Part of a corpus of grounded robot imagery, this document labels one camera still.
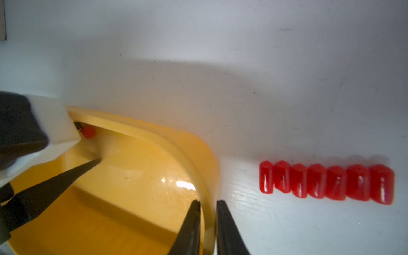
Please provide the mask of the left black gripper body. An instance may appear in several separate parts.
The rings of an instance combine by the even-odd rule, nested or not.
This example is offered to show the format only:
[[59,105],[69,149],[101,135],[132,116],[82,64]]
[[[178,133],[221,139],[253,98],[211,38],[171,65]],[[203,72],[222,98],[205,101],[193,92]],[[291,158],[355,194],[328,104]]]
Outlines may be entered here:
[[[1,204],[10,200],[14,196],[14,190],[10,183],[1,187]],[[5,207],[1,206],[1,244],[11,238],[11,228],[7,221]]]

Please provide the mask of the red sleeve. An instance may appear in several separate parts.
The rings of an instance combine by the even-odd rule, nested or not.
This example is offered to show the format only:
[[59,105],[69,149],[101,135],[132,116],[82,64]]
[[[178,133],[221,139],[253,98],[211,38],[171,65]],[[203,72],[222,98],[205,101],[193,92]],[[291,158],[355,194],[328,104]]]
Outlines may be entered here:
[[277,190],[283,193],[291,192],[290,169],[290,164],[283,160],[274,166],[274,185]]
[[313,164],[308,169],[308,194],[317,199],[323,199],[326,192],[327,169],[321,164]]
[[340,166],[331,166],[327,169],[325,196],[336,201],[346,199],[346,170]]
[[301,199],[308,196],[307,174],[308,168],[303,164],[295,164],[290,169],[290,186],[292,194]]
[[394,200],[394,171],[381,164],[369,167],[369,171],[371,199],[379,204],[391,205]]
[[274,165],[269,161],[261,162],[259,165],[259,189],[264,194],[274,192]]
[[370,171],[360,164],[347,168],[346,195],[358,201],[370,200]]

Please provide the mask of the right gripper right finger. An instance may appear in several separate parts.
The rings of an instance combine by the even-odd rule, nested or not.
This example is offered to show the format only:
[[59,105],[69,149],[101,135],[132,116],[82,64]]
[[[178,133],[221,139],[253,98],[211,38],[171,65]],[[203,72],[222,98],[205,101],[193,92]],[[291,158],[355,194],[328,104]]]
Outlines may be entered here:
[[224,200],[217,201],[217,254],[250,255]]

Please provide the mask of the yellow plastic storage box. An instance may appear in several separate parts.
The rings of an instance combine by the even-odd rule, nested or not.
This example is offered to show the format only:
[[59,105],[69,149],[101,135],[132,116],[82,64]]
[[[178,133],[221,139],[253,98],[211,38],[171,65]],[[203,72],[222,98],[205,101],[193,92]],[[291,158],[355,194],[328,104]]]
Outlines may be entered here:
[[16,192],[100,158],[39,217],[16,229],[16,255],[166,255],[192,201],[201,203],[200,253],[215,249],[220,172],[197,136],[70,106],[95,131],[61,157],[15,178]]

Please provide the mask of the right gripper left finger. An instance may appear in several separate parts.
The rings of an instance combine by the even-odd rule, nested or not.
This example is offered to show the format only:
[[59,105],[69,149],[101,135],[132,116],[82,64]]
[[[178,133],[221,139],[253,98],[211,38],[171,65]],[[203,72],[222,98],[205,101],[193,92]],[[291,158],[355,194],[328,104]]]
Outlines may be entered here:
[[199,255],[201,204],[192,201],[184,222],[168,255]]

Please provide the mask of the red sleeve lone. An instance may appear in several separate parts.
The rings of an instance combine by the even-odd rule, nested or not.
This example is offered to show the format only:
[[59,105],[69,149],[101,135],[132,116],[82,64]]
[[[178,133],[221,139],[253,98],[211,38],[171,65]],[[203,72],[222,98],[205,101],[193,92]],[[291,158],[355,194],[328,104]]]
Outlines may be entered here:
[[96,135],[96,130],[89,125],[81,125],[79,131],[86,139],[92,139]]

